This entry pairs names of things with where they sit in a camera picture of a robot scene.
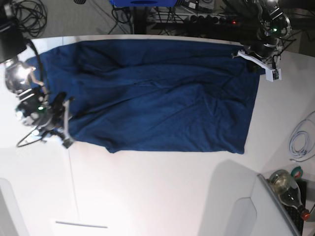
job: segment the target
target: black cable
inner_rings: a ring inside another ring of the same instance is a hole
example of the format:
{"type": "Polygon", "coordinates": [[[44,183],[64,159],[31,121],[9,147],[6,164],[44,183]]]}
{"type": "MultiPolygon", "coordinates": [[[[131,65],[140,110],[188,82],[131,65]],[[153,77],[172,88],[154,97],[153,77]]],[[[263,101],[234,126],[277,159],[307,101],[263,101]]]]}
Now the black cable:
{"type": "Polygon", "coordinates": [[[18,28],[36,38],[47,26],[47,10],[41,0],[23,0],[13,4],[18,28]]]}
{"type": "Polygon", "coordinates": [[[25,146],[27,146],[27,145],[31,145],[31,144],[37,143],[38,141],[43,140],[43,139],[45,138],[45,136],[46,136],[46,135],[44,135],[44,134],[40,137],[40,139],[37,139],[37,140],[35,140],[35,141],[33,141],[33,142],[30,142],[30,143],[26,143],[26,144],[20,145],[20,144],[21,144],[29,135],[31,135],[32,132],[35,131],[38,127],[39,127],[39,126],[36,126],[30,133],[28,133],[28,135],[26,135],[24,138],[22,138],[22,139],[16,144],[16,147],[17,147],[17,148],[22,148],[22,147],[25,147],[25,146]]]}
{"type": "Polygon", "coordinates": [[[169,35],[169,33],[166,31],[166,26],[167,26],[167,23],[169,21],[170,14],[171,14],[171,8],[168,9],[167,20],[166,20],[166,24],[165,24],[165,28],[164,28],[164,31],[167,33],[167,35],[169,35]]]}
{"type": "Polygon", "coordinates": [[[176,17],[175,17],[175,10],[173,11],[172,9],[173,9],[172,7],[169,8],[169,10],[171,10],[171,13],[172,13],[173,21],[177,24],[177,20],[176,20],[176,17]]]}
{"type": "MultiPolygon", "coordinates": [[[[115,17],[115,20],[116,20],[116,18],[118,18],[118,13],[117,13],[117,11],[114,11],[114,9],[115,9],[115,7],[113,6],[112,15],[114,16],[114,13],[116,14],[116,17],[115,17]]],[[[113,32],[113,30],[117,27],[118,23],[119,22],[116,20],[115,25],[111,28],[111,30],[107,34],[111,34],[113,32]]]]}
{"type": "Polygon", "coordinates": [[[131,22],[131,11],[129,9],[129,7],[115,7],[113,5],[113,9],[112,9],[112,16],[115,19],[115,21],[117,23],[121,23],[121,24],[129,24],[130,27],[130,34],[133,34],[133,25],[131,22]],[[118,12],[121,11],[121,19],[119,19],[119,15],[118,12]]]}
{"type": "Polygon", "coordinates": [[[36,59],[37,59],[37,63],[38,63],[38,67],[39,67],[39,78],[40,78],[39,80],[40,80],[41,82],[44,82],[44,83],[46,84],[47,94],[50,94],[50,84],[49,84],[49,80],[48,80],[47,76],[46,76],[46,80],[44,80],[44,73],[45,73],[45,70],[44,70],[44,66],[43,66],[43,64],[42,64],[42,62],[41,62],[40,55],[39,55],[39,53],[38,53],[38,51],[37,51],[37,49],[36,49],[34,43],[33,43],[30,39],[28,39],[28,38],[26,38],[25,40],[26,40],[26,43],[29,45],[29,47],[30,47],[30,48],[34,51],[34,53],[35,53],[35,56],[36,56],[36,59]]]}
{"type": "Polygon", "coordinates": [[[302,32],[302,30],[300,30],[300,31],[298,31],[298,32],[295,32],[295,33],[292,33],[292,32],[291,32],[291,36],[290,36],[288,39],[290,39],[290,38],[292,38],[293,36],[299,34],[300,32],[302,32]]]}
{"type": "MultiPolygon", "coordinates": [[[[104,13],[107,17],[109,17],[111,20],[115,21],[116,23],[116,20],[115,18],[113,18],[110,14],[108,14],[106,11],[104,11],[104,9],[102,9],[102,7],[100,5],[97,4],[97,2],[95,2],[95,0],[92,0],[92,1],[89,1],[91,7],[93,7],[93,9],[104,19],[104,21],[107,22],[107,24],[109,24],[109,22],[106,20],[106,18],[99,12],[101,11],[102,13],[104,13]]],[[[116,26],[118,26],[124,33],[126,33],[126,29],[124,29],[124,27],[122,27],[121,25],[119,24],[115,24],[114,25],[114,28],[116,28],[116,26]]]]}
{"type": "Polygon", "coordinates": [[[289,42],[289,44],[286,45],[285,48],[283,48],[282,51],[281,51],[279,54],[277,54],[277,56],[281,56],[281,54],[282,54],[288,47],[290,47],[291,44],[294,43],[295,41],[296,41],[296,39],[294,39],[293,41],[289,42]]]}
{"type": "Polygon", "coordinates": [[[177,15],[176,12],[174,12],[174,15],[178,17],[183,23],[185,23],[185,21],[179,15],[177,15]]]}
{"type": "Polygon", "coordinates": [[[158,17],[159,17],[159,21],[162,23],[162,18],[161,18],[161,14],[160,14],[158,6],[157,6],[157,14],[158,14],[158,17]]]}

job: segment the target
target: blue object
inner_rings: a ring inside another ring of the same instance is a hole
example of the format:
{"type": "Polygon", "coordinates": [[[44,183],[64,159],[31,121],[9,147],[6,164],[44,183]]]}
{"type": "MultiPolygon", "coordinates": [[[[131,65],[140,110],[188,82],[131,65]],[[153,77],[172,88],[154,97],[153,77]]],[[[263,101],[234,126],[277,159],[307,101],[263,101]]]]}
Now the blue object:
{"type": "Polygon", "coordinates": [[[172,7],[180,5],[183,0],[111,0],[112,5],[116,7],[125,6],[165,6],[172,7]]]}
{"type": "MultiPolygon", "coordinates": [[[[70,134],[109,152],[244,153],[259,74],[241,47],[176,40],[84,41],[40,55],[50,102],[74,96],[70,134]]],[[[37,66],[36,58],[28,61],[37,66]]]]}

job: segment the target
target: blue towel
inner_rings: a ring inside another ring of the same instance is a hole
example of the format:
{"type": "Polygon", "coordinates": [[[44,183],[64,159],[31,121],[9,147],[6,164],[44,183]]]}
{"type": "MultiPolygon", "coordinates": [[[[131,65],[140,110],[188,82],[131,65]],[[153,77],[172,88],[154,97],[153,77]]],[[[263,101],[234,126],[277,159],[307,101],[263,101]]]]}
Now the blue towel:
{"type": "MultiPolygon", "coordinates": [[[[41,54],[52,95],[74,96],[70,134],[109,152],[244,153],[259,74],[241,47],[176,40],[84,41],[41,54]]],[[[38,68],[36,58],[28,61],[38,68]]]]}

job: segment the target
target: wire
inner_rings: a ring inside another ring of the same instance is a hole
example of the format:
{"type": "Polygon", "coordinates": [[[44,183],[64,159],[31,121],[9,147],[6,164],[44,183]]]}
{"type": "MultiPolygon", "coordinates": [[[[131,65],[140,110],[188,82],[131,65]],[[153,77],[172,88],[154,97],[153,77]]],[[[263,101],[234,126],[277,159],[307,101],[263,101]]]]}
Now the wire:
{"type": "MultiPolygon", "coordinates": [[[[162,19],[161,19],[161,14],[160,14],[159,7],[156,7],[156,10],[157,10],[157,14],[158,14],[159,20],[160,20],[160,22],[162,23],[162,19]]],[[[169,35],[169,33],[166,31],[166,26],[167,26],[167,23],[168,23],[168,21],[169,21],[170,14],[171,14],[171,7],[168,8],[168,15],[167,15],[166,23],[165,23],[165,28],[160,31],[159,35],[164,35],[164,34],[169,35]]]]}
{"type": "Polygon", "coordinates": [[[307,160],[309,160],[315,156],[315,154],[313,154],[312,156],[310,156],[304,160],[300,160],[301,158],[304,158],[305,156],[307,156],[315,147],[315,142],[313,143],[313,145],[311,145],[311,138],[310,138],[309,133],[301,130],[301,127],[306,122],[309,122],[310,124],[312,124],[315,127],[315,123],[312,120],[310,120],[310,117],[313,114],[315,114],[315,111],[311,112],[304,120],[302,120],[300,123],[298,123],[298,125],[295,127],[295,129],[293,130],[293,132],[289,138],[288,151],[291,154],[291,156],[293,157],[292,159],[290,159],[290,161],[304,162],[304,161],[307,161],[307,160]],[[299,138],[299,137],[303,137],[305,142],[304,142],[304,145],[301,149],[296,150],[294,147],[294,143],[297,140],[297,138],[299,138]]]}
{"type": "Polygon", "coordinates": [[[23,0],[13,4],[18,28],[29,36],[40,36],[47,26],[47,10],[41,0],[23,0]]]}
{"type": "Polygon", "coordinates": [[[16,147],[17,147],[17,148],[22,148],[22,147],[25,147],[25,146],[27,146],[27,145],[31,145],[31,144],[37,143],[38,141],[43,140],[43,139],[45,138],[44,135],[42,135],[39,139],[37,139],[37,140],[35,140],[35,141],[33,141],[33,142],[20,145],[20,144],[21,144],[29,135],[31,135],[32,132],[35,131],[38,127],[39,127],[39,125],[36,126],[30,133],[28,133],[28,135],[26,135],[24,138],[22,138],[22,139],[16,144],[16,147]]]}
{"type": "Polygon", "coordinates": [[[177,15],[175,11],[173,12],[173,14],[174,14],[177,18],[179,18],[183,23],[185,23],[185,21],[183,20],[183,18],[180,17],[179,15],[177,15]]]}
{"type": "Polygon", "coordinates": [[[280,40],[281,40],[281,42],[282,42],[282,45],[283,45],[283,49],[282,49],[281,52],[279,52],[278,54],[273,55],[272,58],[275,59],[275,57],[280,57],[280,56],[282,55],[282,53],[283,53],[286,49],[288,49],[288,47],[290,47],[290,46],[292,45],[292,43],[294,43],[294,42],[296,41],[296,39],[292,39],[292,40],[291,40],[291,38],[292,38],[293,36],[299,34],[300,32],[302,32],[302,31],[300,30],[300,31],[298,31],[298,32],[296,32],[296,33],[292,33],[292,32],[291,32],[290,37],[287,38],[287,39],[280,38],[280,40]],[[286,45],[286,46],[284,46],[284,41],[289,42],[289,44],[286,45]]]}
{"type": "Polygon", "coordinates": [[[108,34],[110,34],[114,28],[118,25],[118,23],[121,24],[129,24],[130,27],[130,34],[133,34],[133,26],[132,26],[132,22],[131,22],[131,12],[129,7],[115,7],[114,5],[112,5],[113,9],[112,9],[112,16],[116,21],[116,24],[114,25],[114,27],[109,31],[108,34]],[[121,19],[119,19],[119,15],[118,15],[118,11],[122,11],[121,13],[121,19]]]}
{"type": "Polygon", "coordinates": [[[43,63],[41,62],[41,59],[40,59],[40,55],[34,45],[34,43],[26,38],[26,43],[30,46],[30,48],[34,51],[35,53],[35,56],[36,56],[36,59],[37,59],[37,63],[38,63],[38,67],[39,67],[39,80],[41,82],[44,82],[46,83],[46,88],[47,88],[47,95],[50,94],[50,84],[49,84],[49,80],[47,78],[47,75],[45,76],[46,77],[46,80],[44,80],[44,73],[45,73],[45,70],[44,70],[44,66],[43,66],[43,63]]]}
{"type": "MultiPolygon", "coordinates": [[[[104,19],[104,21],[107,22],[108,25],[109,25],[109,22],[99,11],[104,13],[108,18],[110,18],[111,20],[113,20],[116,23],[115,18],[113,18],[110,14],[108,14],[106,11],[104,11],[104,9],[102,9],[102,7],[100,5],[98,5],[97,2],[95,2],[95,0],[89,1],[89,3],[91,5],[91,7],[104,19]]],[[[120,24],[117,24],[117,25],[115,24],[114,27],[110,30],[110,32],[112,32],[112,30],[115,29],[117,26],[122,30],[122,32],[127,33],[126,29],[123,26],[121,26],[120,24]]]]}

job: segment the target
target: table surface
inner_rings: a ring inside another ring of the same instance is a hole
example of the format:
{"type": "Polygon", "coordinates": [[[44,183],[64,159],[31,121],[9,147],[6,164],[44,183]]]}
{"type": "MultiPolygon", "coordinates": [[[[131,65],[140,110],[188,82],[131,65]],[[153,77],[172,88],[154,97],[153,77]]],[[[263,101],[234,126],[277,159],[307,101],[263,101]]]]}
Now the table surface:
{"type": "MultiPolygon", "coordinates": [[[[58,37],[34,42],[39,51],[44,52],[81,40],[113,38],[234,44],[152,35],[58,37]]],[[[25,51],[21,58],[31,55],[30,51],[25,51]]],[[[250,196],[257,173],[268,177],[274,170],[291,170],[297,166],[289,161],[287,141],[295,125],[315,110],[314,65],[314,58],[284,52],[281,60],[283,80],[269,82],[261,77],[244,155],[138,151],[110,154],[103,147],[79,142],[66,153],[57,144],[36,144],[24,151],[27,159],[21,158],[21,154],[6,158],[6,167],[0,168],[0,177],[12,183],[33,236],[51,235],[48,227],[51,218],[105,223],[111,235],[203,236],[209,232],[224,235],[225,215],[230,214],[237,199],[250,196]],[[16,167],[19,161],[24,168],[16,167]],[[48,164],[58,172],[57,179],[53,180],[56,174],[52,170],[40,169],[49,168],[48,164]],[[30,170],[33,170],[32,179],[27,177],[30,170]],[[54,191],[54,198],[49,196],[47,188],[43,190],[45,184],[54,191]],[[38,196],[25,198],[26,187],[32,191],[36,189],[38,196]]],[[[28,129],[15,120],[16,98],[3,86],[0,96],[6,100],[3,106],[6,116],[0,126],[2,130],[11,131],[1,139],[0,147],[13,155],[16,141],[28,129]]],[[[315,159],[302,163],[301,167],[304,177],[315,180],[315,159]]],[[[313,226],[305,225],[309,228],[305,235],[313,226]]]]}

